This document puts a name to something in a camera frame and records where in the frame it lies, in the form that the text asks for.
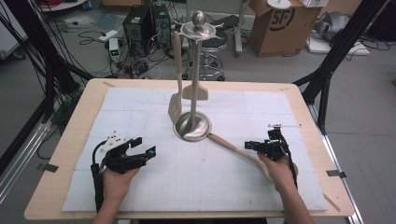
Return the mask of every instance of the metal frame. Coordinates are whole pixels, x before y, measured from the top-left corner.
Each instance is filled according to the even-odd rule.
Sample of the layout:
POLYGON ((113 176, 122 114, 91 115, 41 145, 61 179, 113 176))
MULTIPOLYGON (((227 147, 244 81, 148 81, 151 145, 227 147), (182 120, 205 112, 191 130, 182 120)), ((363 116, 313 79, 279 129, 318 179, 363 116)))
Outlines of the metal frame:
MULTIPOLYGON (((44 106, 40 105, 40 107, 37 110, 43 110, 44 106)), ((56 110, 59 108, 59 104, 56 104, 54 109, 56 110)), ((29 121, 26 123, 31 123, 31 125, 37 125, 37 121, 44 115, 44 112, 37 114, 37 111, 34 113, 36 116, 36 119, 29 119, 29 121)), ((30 159, 35 155, 35 152, 37 149, 40 147, 42 144, 44 138, 50 131, 50 127, 52 125, 51 119, 48 119, 47 122, 42 122, 38 123, 38 126, 33 130, 34 126, 30 128, 29 130, 33 130, 28 134, 28 136, 24 138, 16 138, 15 140, 20 140, 19 144, 23 144, 26 138, 29 137, 26 146, 24 147, 23 151, 21 152, 20 156, 12 162, 12 166, 7 170, 7 173, 5 175, 2 175, 1 182, 0 182, 0 204, 4 201, 4 199, 7 197, 9 192, 11 191, 12 187, 14 184, 17 182, 21 174, 23 173, 24 169, 26 168, 27 164, 29 163, 30 159)), ((19 147, 14 148, 14 152, 17 153, 18 150, 20 149, 21 145, 19 147)))
POLYGON ((326 110, 332 75, 386 2, 387 0, 362 1, 344 31, 335 40, 334 46, 319 68, 310 75, 293 82, 297 86, 302 86, 309 82, 306 89, 302 92, 305 102, 309 105, 314 104, 315 98, 321 92, 318 126, 323 134, 326 134, 326 110))
MULTIPOLYGON (((311 116, 312 116, 314 122, 318 122, 318 111, 315 108, 315 106, 314 105, 308 105, 308 110, 311 113, 311 116)), ((337 168, 337 170, 339 172, 342 172, 341 165, 338 162, 337 157, 335 156, 335 153, 334 153, 334 151, 332 149, 332 144, 330 143, 329 137, 327 136, 327 134, 321 134, 320 136, 322 138, 324 146, 326 147, 327 152, 329 153, 329 156, 332 159, 332 162, 334 163, 335 167, 337 168)), ((344 177, 341 180, 343 181, 343 184, 344 184, 344 186, 346 188, 346 192, 347 192, 347 194, 349 196, 350 201, 352 201, 353 208, 355 209, 355 214, 352 215, 351 217, 347 218, 349 220, 349 223, 351 223, 351 224, 358 224, 358 223, 364 224, 363 219, 361 218, 361 212, 359 211, 359 208, 356 205, 355 200, 353 199, 352 192, 350 191, 350 188, 349 188, 349 186, 347 184, 347 178, 344 177)))
MULTIPOLYGON (((6 153, 0 158, 0 175, 6 170, 11 160, 17 154, 31 130, 33 130, 37 122, 40 120, 41 115, 44 114, 43 123, 46 123, 52 116, 54 111, 53 108, 55 97, 58 94, 55 90, 55 79, 58 81, 58 88, 60 88, 62 92, 71 93, 78 90, 78 84, 73 79, 70 72, 73 72, 76 75, 85 78, 86 80, 94 78, 94 76, 88 72, 75 67, 73 64, 60 56, 56 47, 51 42, 50 37, 46 35, 41 20, 38 18, 36 11, 34 11, 29 2, 24 0, 4 0, 4 2, 6 3, 9 11, 15 17, 16 21, 20 24, 23 31, 32 41, 33 46, 43 60, 44 68, 38 66, 35 66, 35 68, 41 75, 45 74, 46 96, 35 113, 29 118, 22 130, 18 133, 17 137, 8 147, 6 153)), ((6 26, 10 33, 19 42, 21 47, 25 49, 27 44, 18 36, 16 32, 12 30, 12 27, 7 26, 7 21, 0 18, 0 22, 6 26)), ((25 52, 32 61, 32 64, 35 65, 36 61, 32 57, 30 50, 26 50, 25 52)))

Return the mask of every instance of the chair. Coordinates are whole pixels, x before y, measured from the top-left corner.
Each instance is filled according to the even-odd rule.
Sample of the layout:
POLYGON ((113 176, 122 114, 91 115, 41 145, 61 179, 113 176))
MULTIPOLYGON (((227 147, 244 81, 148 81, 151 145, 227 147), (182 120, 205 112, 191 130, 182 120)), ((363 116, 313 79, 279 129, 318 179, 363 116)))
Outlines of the chair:
MULTIPOLYGON (((220 29, 217 29, 216 36, 220 38, 211 38, 202 42, 201 60, 199 68, 199 76, 206 80, 206 77, 218 76, 218 81, 224 81, 224 71, 222 69, 222 61, 210 52, 218 52, 227 48, 227 35, 220 29)), ((192 74, 192 60, 190 59, 183 79, 186 80, 192 74)))

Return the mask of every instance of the hand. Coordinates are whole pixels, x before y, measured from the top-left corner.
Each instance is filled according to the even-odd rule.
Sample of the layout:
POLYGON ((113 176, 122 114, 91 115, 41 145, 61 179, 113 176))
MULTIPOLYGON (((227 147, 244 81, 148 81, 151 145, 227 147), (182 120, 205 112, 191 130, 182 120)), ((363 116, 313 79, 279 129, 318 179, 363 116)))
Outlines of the hand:
POLYGON ((103 173, 103 185, 105 189, 105 200, 121 201, 128 193, 132 178, 137 174, 139 169, 127 171, 125 174, 119 174, 106 168, 103 173))
POLYGON ((268 173, 274 180, 277 191, 284 187, 294 186, 293 175, 291 174, 288 160, 282 158, 279 161, 271 161, 271 159, 260 152, 257 152, 257 156, 267 166, 268 173))
POLYGON ((114 222, 122 200, 128 193, 131 180, 138 171, 139 169, 133 169, 122 175, 112 172, 108 168, 105 169, 103 173, 105 200, 93 220, 94 224, 110 224, 114 222))

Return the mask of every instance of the metal base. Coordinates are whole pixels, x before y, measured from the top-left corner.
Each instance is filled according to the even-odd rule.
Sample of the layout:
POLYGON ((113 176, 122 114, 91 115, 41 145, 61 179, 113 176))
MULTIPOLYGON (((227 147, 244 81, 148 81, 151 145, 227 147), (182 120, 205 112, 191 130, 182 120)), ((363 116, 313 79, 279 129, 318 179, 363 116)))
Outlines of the metal base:
POLYGON ((173 126, 178 138, 187 142, 198 142, 206 139, 212 129, 210 119, 203 113, 195 112, 195 125, 191 126, 191 112, 183 113, 173 126))

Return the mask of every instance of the cardboard box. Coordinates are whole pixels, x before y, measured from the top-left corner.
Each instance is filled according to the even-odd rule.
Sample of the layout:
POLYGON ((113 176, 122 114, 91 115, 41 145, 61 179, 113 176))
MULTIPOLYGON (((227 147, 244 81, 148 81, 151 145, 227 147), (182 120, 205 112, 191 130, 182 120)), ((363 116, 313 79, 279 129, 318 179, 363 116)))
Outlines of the cardboard box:
POLYGON ((289 9, 278 10, 268 7, 265 0, 251 0, 256 18, 249 44, 258 57, 296 54, 304 47, 321 7, 290 2, 289 9))
POLYGON ((103 0, 104 6, 109 7, 131 7, 133 5, 147 5, 149 0, 103 0))

